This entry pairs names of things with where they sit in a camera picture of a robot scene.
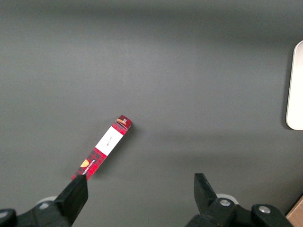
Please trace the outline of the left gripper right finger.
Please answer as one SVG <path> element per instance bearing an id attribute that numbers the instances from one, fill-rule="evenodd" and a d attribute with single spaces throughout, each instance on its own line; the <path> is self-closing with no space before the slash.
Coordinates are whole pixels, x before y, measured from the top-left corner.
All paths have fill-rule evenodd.
<path id="1" fill-rule="evenodd" d="M 231 196 L 218 197 L 203 173 L 195 174 L 194 198 L 199 214 L 187 227 L 250 227 L 250 212 Z"/>

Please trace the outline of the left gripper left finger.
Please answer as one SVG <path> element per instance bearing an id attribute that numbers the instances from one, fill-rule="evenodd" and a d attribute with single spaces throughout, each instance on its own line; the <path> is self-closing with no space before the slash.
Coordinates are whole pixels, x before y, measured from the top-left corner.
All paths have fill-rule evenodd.
<path id="1" fill-rule="evenodd" d="M 71 227 L 88 199 L 87 179 L 75 177 L 53 200 L 17 216 L 18 227 Z"/>

